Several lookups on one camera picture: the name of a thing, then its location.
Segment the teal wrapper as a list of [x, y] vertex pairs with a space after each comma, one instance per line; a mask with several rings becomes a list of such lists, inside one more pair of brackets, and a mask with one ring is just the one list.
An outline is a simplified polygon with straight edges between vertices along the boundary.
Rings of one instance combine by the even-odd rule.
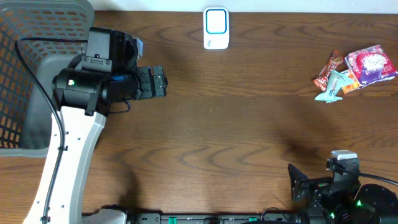
[[333, 103], [342, 100], [342, 97], [337, 96], [337, 93], [344, 87], [352, 85], [354, 81], [347, 75], [332, 70], [328, 79], [326, 90], [315, 97], [315, 101], [325, 101], [326, 103]]

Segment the brown orange candy bar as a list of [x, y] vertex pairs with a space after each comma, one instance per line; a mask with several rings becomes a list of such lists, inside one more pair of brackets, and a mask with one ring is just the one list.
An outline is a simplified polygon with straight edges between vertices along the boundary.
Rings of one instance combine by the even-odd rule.
[[322, 68], [321, 72], [318, 76], [312, 80], [313, 84], [322, 91], [325, 91], [328, 84], [328, 79], [333, 70], [338, 68], [343, 63], [343, 57], [339, 54], [339, 52], [334, 49], [331, 53], [331, 56], [325, 66]]

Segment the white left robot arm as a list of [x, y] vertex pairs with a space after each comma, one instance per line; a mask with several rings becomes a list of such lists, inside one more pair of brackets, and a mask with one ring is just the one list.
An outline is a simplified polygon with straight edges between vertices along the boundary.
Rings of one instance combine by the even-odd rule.
[[26, 223], [86, 223], [83, 194], [95, 145], [114, 103], [164, 97], [162, 66], [138, 67], [143, 44], [127, 33], [92, 27], [86, 50], [52, 80], [45, 100], [52, 132]]

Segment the red purple snack bag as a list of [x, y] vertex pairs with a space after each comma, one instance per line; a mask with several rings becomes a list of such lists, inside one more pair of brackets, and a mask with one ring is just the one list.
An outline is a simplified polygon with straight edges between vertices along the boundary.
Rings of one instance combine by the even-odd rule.
[[380, 45], [349, 53], [345, 64], [354, 73], [360, 88], [397, 76], [396, 67]]

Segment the orange tissue pack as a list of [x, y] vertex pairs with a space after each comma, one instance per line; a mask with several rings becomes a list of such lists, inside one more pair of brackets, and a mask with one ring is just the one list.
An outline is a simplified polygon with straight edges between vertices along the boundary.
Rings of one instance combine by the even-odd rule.
[[356, 78], [355, 74], [352, 72], [352, 70], [347, 69], [345, 71], [342, 71], [341, 73], [343, 75], [346, 75], [348, 78], [350, 78], [353, 81], [352, 84], [344, 86], [342, 88], [344, 94], [350, 93], [350, 92], [355, 91], [360, 88], [359, 81]]

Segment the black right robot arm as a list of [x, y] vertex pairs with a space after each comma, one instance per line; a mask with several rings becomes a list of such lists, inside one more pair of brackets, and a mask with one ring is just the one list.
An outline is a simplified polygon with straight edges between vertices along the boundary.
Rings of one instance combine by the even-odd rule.
[[359, 171], [358, 159], [330, 158], [331, 177], [308, 178], [288, 165], [292, 200], [305, 202], [300, 223], [391, 223], [397, 224], [397, 194], [378, 184], [361, 184], [360, 177], [389, 182]]

